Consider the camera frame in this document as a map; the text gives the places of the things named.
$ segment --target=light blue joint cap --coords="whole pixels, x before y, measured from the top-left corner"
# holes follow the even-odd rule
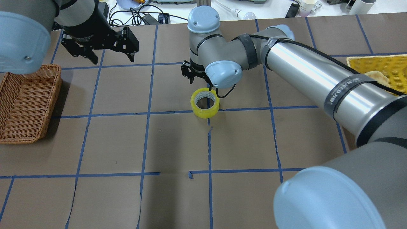
[[[47,29],[31,18],[4,11],[0,11],[0,22],[0,71],[37,71],[50,46]]]
[[[268,29],[268,28],[278,28],[278,29],[280,29],[281,31],[283,31],[283,33],[285,33],[285,35],[286,35],[288,38],[290,38],[291,40],[295,41],[294,33],[291,31],[290,27],[288,27],[288,26],[285,25],[285,24],[280,24],[280,25],[276,25],[276,26],[270,26],[270,27],[267,27],[267,29]]]
[[[300,171],[274,196],[279,229],[386,229],[367,194],[343,173],[324,166]]]
[[[223,89],[230,88],[242,78],[242,67],[236,62],[230,60],[220,60],[210,63],[205,68],[213,86]]]
[[[188,29],[193,33],[211,33],[219,28],[218,12],[209,6],[195,7],[188,16]]]

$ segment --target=roll of tape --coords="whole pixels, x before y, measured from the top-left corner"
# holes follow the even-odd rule
[[[201,109],[197,103],[202,98],[209,98],[213,100],[214,104],[208,109]],[[209,91],[209,88],[200,88],[196,90],[191,96],[192,111],[196,116],[203,119],[212,118],[219,110],[219,98],[216,96],[215,91]]]

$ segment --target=yellow plastic basket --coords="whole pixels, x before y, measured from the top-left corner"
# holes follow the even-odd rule
[[[392,89],[407,93],[407,55],[347,57],[346,62],[360,73],[382,72]]]

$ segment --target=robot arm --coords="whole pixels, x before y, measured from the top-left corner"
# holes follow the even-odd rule
[[[226,42],[219,15],[206,6],[189,15],[190,62],[182,73],[228,88],[242,70],[264,64],[357,137],[358,149],[300,171],[274,196],[280,229],[404,228],[407,225],[407,97],[293,42],[272,26]]]
[[[110,28],[97,0],[0,0],[0,71],[38,70],[50,45],[54,20],[64,29],[61,44],[74,56],[97,64],[94,49],[125,53],[130,61],[138,40],[128,27]]]

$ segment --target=brown wicker basket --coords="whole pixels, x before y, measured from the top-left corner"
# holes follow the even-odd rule
[[[45,64],[32,74],[7,73],[0,84],[0,143],[43,138],[61,88],[61,67]]]

